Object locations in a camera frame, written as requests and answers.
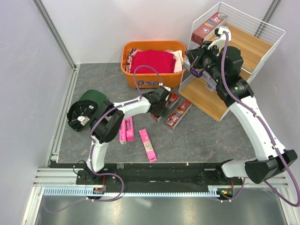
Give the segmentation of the dark red toothpaste box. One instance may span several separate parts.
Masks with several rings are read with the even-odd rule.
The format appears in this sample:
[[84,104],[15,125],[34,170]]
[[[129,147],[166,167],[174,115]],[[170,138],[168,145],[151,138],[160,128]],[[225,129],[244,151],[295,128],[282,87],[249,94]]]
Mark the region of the dark red toothpaste box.
[[[179,96],[176,93],[172,93],[169,100],[173,101],[173,104],[171,106],[171,109],[177,104],[177,102],[179,101]],[[151,114],[151,117],[156,121],[159,122],[161,119],[163,119],[163,116],[158,116],[156,114]]]

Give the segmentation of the silver toothpaste box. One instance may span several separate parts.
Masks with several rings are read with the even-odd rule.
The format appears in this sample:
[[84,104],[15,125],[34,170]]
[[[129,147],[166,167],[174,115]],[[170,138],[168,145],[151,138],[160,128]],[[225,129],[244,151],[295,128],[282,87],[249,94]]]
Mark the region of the silver toothpaste box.
[[209,73],[207,73],[205,70],[202,72],[202,79],[204,80],[209,80],[211,78],[211,76],[209,75]]
[[210,90],[211,92],[215,92],[216,91],[216,85],[217,85],[217,83],[213,79],[209,79],[206,82],[206,88],[208,90]]

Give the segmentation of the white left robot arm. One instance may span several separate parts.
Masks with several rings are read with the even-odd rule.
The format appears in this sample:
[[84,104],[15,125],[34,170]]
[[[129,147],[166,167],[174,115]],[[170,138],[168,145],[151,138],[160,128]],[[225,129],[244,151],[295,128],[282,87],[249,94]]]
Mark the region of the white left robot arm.
[[109,143],[117,136],[122,121],[139,114],[153,113],[166,117],[169,113],[171,88],[160,85],[147,93],[140,93],[137,98],[112,103],[105,100],[91,119],[91,148],[87,166],[87,180],[99,184],[103,179],[101,170]]

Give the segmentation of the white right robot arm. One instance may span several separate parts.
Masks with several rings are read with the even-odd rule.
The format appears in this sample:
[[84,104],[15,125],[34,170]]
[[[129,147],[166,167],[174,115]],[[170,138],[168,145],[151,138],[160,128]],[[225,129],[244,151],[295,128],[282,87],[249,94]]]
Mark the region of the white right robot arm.
[[204,41],[196,49],[185,52],[186,68],[197,77],[216,82],[218,97],[241,123],[255,150],[255,158],[247,161],[227,160],[215,172],[215,180],[226,184],[232,177],[246,176],[260,184],[286,170],[297,158],[295,150],[287,150],[275,137],[262,116],[248,82],[240,76],[243,58],[238,48],[227,50]]

